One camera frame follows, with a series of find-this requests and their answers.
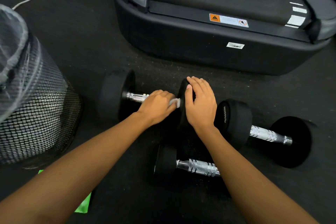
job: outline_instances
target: trash can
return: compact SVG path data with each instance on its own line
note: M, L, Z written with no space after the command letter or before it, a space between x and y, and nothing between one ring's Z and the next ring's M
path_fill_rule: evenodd
M0 164L39 167L73 140L82 101L14 10L0 5Z

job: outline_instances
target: green packet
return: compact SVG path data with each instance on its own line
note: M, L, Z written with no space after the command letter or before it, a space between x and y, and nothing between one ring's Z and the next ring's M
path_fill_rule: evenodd
M87 213L89 209L89 203L90 203L91 193L84 199L84 201L78 206L78 208L75 210L75 213Z

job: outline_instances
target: forearm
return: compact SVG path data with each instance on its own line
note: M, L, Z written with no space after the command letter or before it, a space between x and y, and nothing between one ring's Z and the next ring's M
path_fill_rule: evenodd
M148 126L134 113L64 155L0 203L2 223L65 222Z
M317 223L224 140L216 128L198 134L249 223Z

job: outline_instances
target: dumbbell handle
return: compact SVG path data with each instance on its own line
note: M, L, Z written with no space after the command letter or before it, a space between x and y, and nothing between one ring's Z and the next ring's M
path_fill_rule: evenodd
M282 143L284 145L291 145L293 140L289 136L280 135L272 130L251 126L250 136L256 137L269 142Z
M131 92L128 92L127 95L126 95L126 98L128 100L131 100L131 101L134 101L134 102L139 102L139 103L142 103L145 101L145 99L149 96L149 94L134 94L134 93L131 93ZM170 101L170 105L175 101L176 99L173 99ZM180 107L180 99L178 99L178 102L177 102L177 108Z
M221 175L215 164L191 158L187 161L181 161L178 159L176 161L176 168L183 169L190 173L196 173L211 177L218 177Z

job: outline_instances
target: hand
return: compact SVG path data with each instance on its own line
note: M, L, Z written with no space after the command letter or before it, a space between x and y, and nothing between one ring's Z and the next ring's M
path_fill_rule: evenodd
M176 101L169 105L174 98L168 91L156 90L145 99L137 112L149 120L149 126L155 125L176 109Z
M214 128L216 115L216 99L213 91L204 79L187 77L190 83L185 91L185 111L188 122L193 126L196 133L199 129ZM196 95L193 101L193 90Z

